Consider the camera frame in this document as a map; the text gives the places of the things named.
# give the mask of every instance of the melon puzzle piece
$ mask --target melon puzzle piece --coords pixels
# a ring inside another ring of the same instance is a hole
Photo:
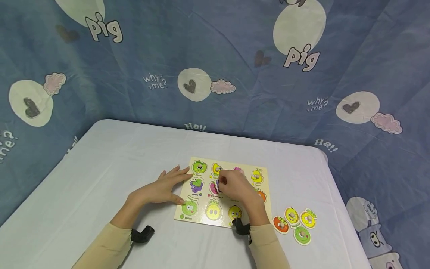
[[[307,246],[310,243],[311,237],[305,227],[299,226],[294,230],[294,239],[302,246]]]

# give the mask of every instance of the loose puzzle piece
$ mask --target loose puzzle piece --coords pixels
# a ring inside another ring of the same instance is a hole
[[[297,226],[299,224],[298,213],[292,207],[289,207],[285,210],[285,218],[288,221],[288,223],[291,225],[291,227]]]
[[[312,210],[307,208],[302,214],[300,214],[300,221],[306,228],[313,229],[316,225],[316,215]]]
[[[275,229],[279,233],[284,234],[284,235],[287,234],[288,231],[290,230],[289,227],[288,227],[287,221],[284,218],[280,217],[280,216],[274,217],[274,219],[273,219],[273,225],[275,226]]]
[[[285,209],[285,219],[282,217],[275,217],[273,219],[273,225],[276,230],[282,234],[286,234],[288,232],[288,224],[294,230],[294,239],[297,243],[302,246],[307,246],[310,244],[311,236],[308,229],[313,229],[316,225],[316,214],[307,208],[300,217],[297,211],[288,207]]]
[[[294,239],[302,246],[307,246],[310,243],[310,233],[305,227],[298,226],[294,230]]]

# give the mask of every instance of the table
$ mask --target table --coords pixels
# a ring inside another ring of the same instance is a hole
[[[131,191],[191,156],[266,167],[273,216],[287,207],[317,214],[308,246],[277,233],[291,268],[370,269],[319,149],[114,120],[95,123],[0,228],[2,266],[71,268]],[[124,269],[254,267],[247,238],[174,220],[175,207],[145,207],[138,229],[155,234],[132,248]]]

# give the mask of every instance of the white circle print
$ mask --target white circle print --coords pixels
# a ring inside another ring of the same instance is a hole
[[[345,97],[336,108],[336,115],[343,121],[362,124],[379,112],[379,99],[370,92],[356,92]]]
[[[55,0],[55,2],[70,18],[85,27],[88,27],[85,17],[97,21],[96,12],[103,18],[105,15],[103,0]]]
[[[18,117],[34,127],[47,124],[54,108],[52,97],[33,80],[20,80],[12,84],[9,103]]]
[[[287,6],[275,22],[273,41],[282,54],[291,48],[302,52],[307,44],[316,46],[326,28],[326,12],[317,0],[307,0],[303,6]]]
[[[369,221],[371,225],[379,223],[378,211],[373,203],[361,197],[352,197],[346,205],[348,215],[357,232],[367,228]]]
[[[181,93],[194,102],[200,102],[211,93],[212,80],[209,75],[198,68],[182,70],[178,75],[178,88]]]

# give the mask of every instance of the right hand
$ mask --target right hand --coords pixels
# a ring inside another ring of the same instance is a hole
[[[231,199],[242,204],[263,202],[261,196],[251,186],[245,176],[237,170],[221,170],[219,172],[219,189]]]

